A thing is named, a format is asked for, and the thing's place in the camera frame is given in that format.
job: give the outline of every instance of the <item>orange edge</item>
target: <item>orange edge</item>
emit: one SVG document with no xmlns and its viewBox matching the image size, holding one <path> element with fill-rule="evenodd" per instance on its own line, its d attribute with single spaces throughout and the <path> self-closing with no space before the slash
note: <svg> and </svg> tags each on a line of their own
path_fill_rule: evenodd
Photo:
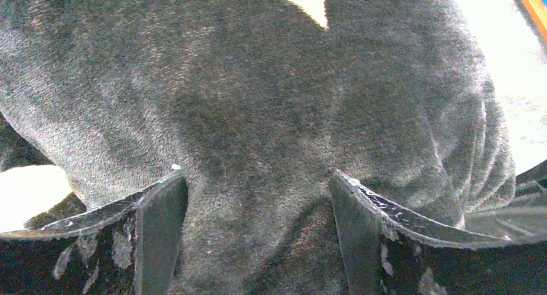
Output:
<svg viewBox="0 0 547 295">
<path fill-rule="evenodd" d="M 541 0 L 521 0 L 535 26 L 547 41 L 547 6 Z"/>
</svg>

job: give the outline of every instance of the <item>white scuff mark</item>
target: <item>white scuff mark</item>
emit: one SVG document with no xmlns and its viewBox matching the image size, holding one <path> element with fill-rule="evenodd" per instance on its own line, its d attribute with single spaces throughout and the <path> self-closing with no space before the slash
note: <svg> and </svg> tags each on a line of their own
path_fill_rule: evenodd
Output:
<svg viewBox="0 0 547 295">
<path fill-rule="evenodd" d="M 348 182 L 355 187 L 358 187 L 361 185 L 361 182 L 358 179 L 354 179 L 351 177 L 348 177 Z"/>
<path fill-rule="evenodd" d="M 114 244 L 112 245 L 112 259 L 116 266 L 127 269 L 131 265 L 131 253 L 133 243 L 131 233 L 135 230 L 133 219 L 129 219 L 124 225 L 122 232 L 114 232 Z"/>
<path fill-rule="evenodd" d="M 422 252 L 422 248 L 419 245 L 416 245 L 414 247 L 414 254 L 413 255 L 418 256 L 418 255 L 420 255 L 421 252 Z"/>
<path fill-rule="evenodd" d="M 97 250 L 97 246 L 99 244 L 99 242 L 97 241 L 98 234 L 99 233 L 96 232 L 95 234 L 91 235 L 79 236 L 76 240 L 76 246 L 78 247 L 78 251 L 80 252 L 84 263 L 87 263 L 95 253 L 95 250 Z"/>
<path fill-rule="evenodd" d="M 72 254 L 72 248 L 74 247 L 74 244 L 71 244 L 66 248 L 61 255 L 59 255 L 59 258 L 57 258 L 57 261 L 55 263 L 55 268 L 53 269 L 53 277 L 55 280 L 61 279 L 61 276 L 65 273 L 66 266 L 68 265 L 68 262 L 70 261 L 70 255 Z"/>
<path fill-rule="evenodd" d="M 465 216 L 462 214 L 460 220 L 454 225 L 454 228 L 465 230 Z"/>
<path fill-rule="evenodd" d="M 97 265 L 95 266 L 95 270 L 93 270 L 93 274 L 87 279 L 86 284 L 84 285 L 84 289 L 82 290 L 82 294 L 87 294 L 89 291 L 89 288 L 97 281 L 97 277 L 99 276 L 99 261 L 97 261 Z"/>
<path fill-rule="evenodd" d="M 384 284 L 384 280 L 380 279 L 380 287 L 382 287 L 382 290 L 384 290 L 384 293 L 388 293 L 388 287 Z"/>
<path fill-rule="evenodd" d="M 500 223 L 501 225 L 504 225 L 505 227 L 508 227 L 512 230 L 516 230 L 517 232 L 520 232 L 521 234 L 525 235 L 525 236 L 534 236 L 535 234 L 532 233 L 532 232 L 529 232 L 527 231 L 526 229 L 523 229 L 522 227 L 518 227 L 517 225 L 514 225 L 512 223 L 507 223 L 501 219 L 495 219 L 496 222 Z M 505 235 L 503 236 L 506 240 L 512 240 L 511 237 L 509 236 L 509 233 L 505 233 Z"/>
<path fill-rule="evenodd" d="M 446 287 L 442 287 L 435 282 L 431 268 L 427 268 L 426 272 L 420 277 L 418 290 L 422 295 L 448 295 Z"/>
<path fill-rule="evenodd" d="M 392 264 L 388 261 L 388 247 L 385 244 L 382 244 L 380 252 L 382 267 L 390 276 L 393 276 L 393 267 Z"/>
<path fill-rule="evenodd" d="M 399 240 L 399 235 L 397 231 L 391 225 L 389 225 L 387 221 L 382 220 L 380 222 L 380 230 L 382 234 L 384 234 L 389 240 Z"/>
</svg>

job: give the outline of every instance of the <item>fuzzy gray material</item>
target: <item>fuzzy gray material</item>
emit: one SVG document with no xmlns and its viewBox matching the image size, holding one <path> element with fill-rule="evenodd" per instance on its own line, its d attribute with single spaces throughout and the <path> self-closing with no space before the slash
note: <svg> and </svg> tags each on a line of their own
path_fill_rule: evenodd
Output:
<svg viewBox="0 0 547 295">
<path fill-rule="evenodd" d="M 346 294 L 336 168 L 458 226 L 515 174 L 452 0 L 325 7 L 327 30 L 287 0 L 0 0 L 0 111 L 88 209 L 181 166 L 172 294 Z"/>
</svg>

